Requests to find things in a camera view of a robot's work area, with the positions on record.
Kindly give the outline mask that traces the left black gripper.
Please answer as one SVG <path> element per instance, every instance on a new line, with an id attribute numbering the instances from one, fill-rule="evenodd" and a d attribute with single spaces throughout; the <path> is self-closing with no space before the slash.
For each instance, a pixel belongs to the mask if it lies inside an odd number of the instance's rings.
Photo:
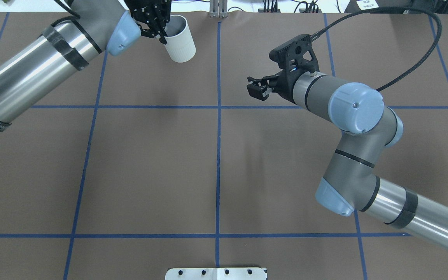
<path id="1" fill-rule="evenodd" d="M 167 45 L 166 25 L 170 21 L 170 0 L 126 0 L 132 18 L 144 25 L 141 26 L 142 37 L 156 38 Z"/>

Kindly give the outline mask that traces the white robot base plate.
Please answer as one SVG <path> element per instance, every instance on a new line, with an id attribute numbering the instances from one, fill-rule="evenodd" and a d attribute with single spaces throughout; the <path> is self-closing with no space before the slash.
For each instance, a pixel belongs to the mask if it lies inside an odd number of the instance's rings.
<path id="1" fill-rule="evenodd" d="M 266 268 L 174 268 L 169 269 L 166 280 L 267 280 Z"/>

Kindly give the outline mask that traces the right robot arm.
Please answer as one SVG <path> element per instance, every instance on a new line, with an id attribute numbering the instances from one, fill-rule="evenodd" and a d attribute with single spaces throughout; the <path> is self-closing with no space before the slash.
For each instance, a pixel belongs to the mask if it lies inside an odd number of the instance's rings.
<path id="1" fill-rule="evenodd" d="M 379 91 L 320 72 L 285 79 L 283 72 L 248 77 L 251 97 L 272 92 L 331 122 L 342 136 L 316 191 L 316 200 L 345 217 L 355 211 L 448 249 L 448 207 L 374 174 L 384 149 L 403 135 L 403 122 Z"/>

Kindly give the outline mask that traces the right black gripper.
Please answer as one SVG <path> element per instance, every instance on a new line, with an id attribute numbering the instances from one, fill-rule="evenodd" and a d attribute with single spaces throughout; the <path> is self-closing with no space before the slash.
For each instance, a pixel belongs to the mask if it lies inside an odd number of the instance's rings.
<path id="1" fill-rule="evenodd" d="M 248 76 L 247 81 L 249 83 L 249 85 L 247 85 L 248 94 L 253 98 L 265 101 L 269 98 L 270 94 L 274 92 L 290 103 L 295 103 L 293 87 L 296 80 L 290 81 L 285 72 L 264 76 L 259 79 Z"/>

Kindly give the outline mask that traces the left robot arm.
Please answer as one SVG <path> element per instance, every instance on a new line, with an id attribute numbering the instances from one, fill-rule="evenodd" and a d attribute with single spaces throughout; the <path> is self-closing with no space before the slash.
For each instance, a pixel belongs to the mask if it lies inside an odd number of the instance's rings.
<path id="1" fill-rule="evenodd" d="M 68 17 L 0 66 L 0 133 L 11 122 L 104 51 L 117 56 L 139 37 L 166 44 L 170 0 L 58 1 Z"/>

